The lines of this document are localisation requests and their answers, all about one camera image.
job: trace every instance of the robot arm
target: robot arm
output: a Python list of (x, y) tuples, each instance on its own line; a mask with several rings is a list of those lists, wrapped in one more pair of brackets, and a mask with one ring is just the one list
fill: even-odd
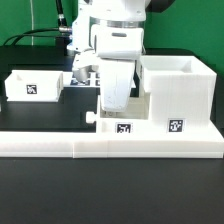
[(89, 13), (88, 37), (93, 51), (77, 55), (73, 71), (78, 81), (83, 81), (91, 65), (97, 68), (101, 83), (101, 107), (104, 111), (124, 112), (127, 107), (135, 62), (142, 54), (145, 9), (150, 6), (150, 2), (80, 1), (82, 6), (88, 5), (88, 10), (84, 9)]

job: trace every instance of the open box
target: open box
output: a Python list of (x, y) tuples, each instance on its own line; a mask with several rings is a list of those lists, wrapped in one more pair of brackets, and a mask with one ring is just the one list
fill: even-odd
[(8, 101), (57, 102), (63, 89), (63, 72), (13, 70), (5, 88)]

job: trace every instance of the black table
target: black table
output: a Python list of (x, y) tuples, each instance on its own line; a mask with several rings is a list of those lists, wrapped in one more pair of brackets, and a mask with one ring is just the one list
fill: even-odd
[[(51, 47), (0, 48), (0, 58), (2, 82), (12, 68), (69, 71), (72, 62)], [(21, 124), (4, 125), (16, 130)], [(94, 130), (83, 125), (77, 130)], [(66, 125), (61, 130), (76, 131)], [(0, 159), (3, 224), (222, 224), (223, 210), (222, 159)]]

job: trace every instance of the black surface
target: black surface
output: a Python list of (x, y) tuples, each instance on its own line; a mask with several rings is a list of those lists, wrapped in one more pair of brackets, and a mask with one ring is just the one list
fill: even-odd
[(223, 160), (0, 160), (3, 224), (223, 224)]

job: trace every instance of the black cable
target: black cable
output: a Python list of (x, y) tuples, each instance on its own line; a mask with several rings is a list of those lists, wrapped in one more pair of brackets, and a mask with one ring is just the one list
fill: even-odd
[(61, 0), (56, 0), (56, 7), (58, 11), (58, 26), (67, 26), (67, 21), (64, 16)]
[(9, 37), (4, 43), (3, 43), (3, 46), (6, 46), (6, 44), (14, 39), (14, 38), (20, 38), (22, 39), (23, 37), (47, 37), (47, 38), (55, 38), (55, 37), (59, 37), (59, 38), (65, 38), (66, 36), (46, 36), (46, 35), (35, 35), (35, 34), (20, 34), (20, 35), (15, 35), (15, 36), (12, 36), (12, 37)]
[(56, 0), (56, 6), (57, 6), (58, 14), (64, 14), (61, 0)]
[(16, 43), (22, 39), (26, 34), (33, 34), (33, 33), (42, 33), (42, 32), (49, 32), (49, 31), (59, 31), (59, 28), (43, 28), (43, 29), (36, 29), (36, 30), (30, 30), (27, 31), (21, 35), (17, 35), (18, 37), (12, 42), (12, 45), (16, 45)]

